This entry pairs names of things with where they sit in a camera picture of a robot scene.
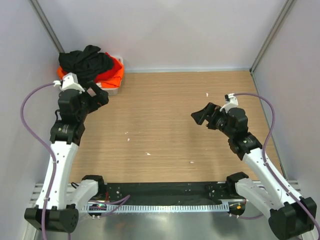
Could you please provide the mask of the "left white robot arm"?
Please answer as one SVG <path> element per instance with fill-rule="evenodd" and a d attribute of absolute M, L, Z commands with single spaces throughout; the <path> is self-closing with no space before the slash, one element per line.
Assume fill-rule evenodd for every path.
<path fill-rule="evenodd" d="M 72 164 L 85 131 L 85 120 L 88 114 L 109 102 L 109 94 L 93 81 L 83 90 L 79 87 L 76 84 L 59 93 L 49 144 L 26 123 L 26 101 L 20 107 L 24 127 L 50 154 L 39 197 L 35 205 L 24 212 L 25 220 L 41 231 L 43 239 L 47 238 L 48 231 L 71 234 L 80 219 L 80 210 L 91 199 L 101 200 L 106 194 L 106 185 L 101 175 L 86 175 L 74 192 L 67 194 Z"/>

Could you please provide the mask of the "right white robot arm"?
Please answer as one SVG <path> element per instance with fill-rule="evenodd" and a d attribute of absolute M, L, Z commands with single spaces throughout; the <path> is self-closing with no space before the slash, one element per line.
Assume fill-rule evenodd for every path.
<path fill-rule="evenodd" d="M 317 205 L 311 197 L 304 198 L 278 172 L 263 151 L 259 140 L 249 132 L 248 118 L 242 108 L 225 108 L 208 103 L 191 117 L 197 125 L 207 121 L 207 128 L 219 130 L 228 138 L 231 151 L 255 173 L 263 187 L 258 187 L 242 172 L 227 177 L 225 192 L 231 198 L 242 196 L 268 220 L 279 240 L 288 240 L 312 231 Z"/>

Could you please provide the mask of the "black t shirt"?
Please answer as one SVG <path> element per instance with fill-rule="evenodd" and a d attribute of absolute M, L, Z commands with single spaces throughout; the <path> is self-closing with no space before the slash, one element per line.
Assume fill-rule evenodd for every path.
<path fill-rule="evenodd" d="M 65 72 L 77 76 L 79 83 L 93 81 L 99 74 L 112 70 L 115 65 L 113 59 L 95 45 L 87 45 L 84 50 L 61 52 L 58 61 Z"/>

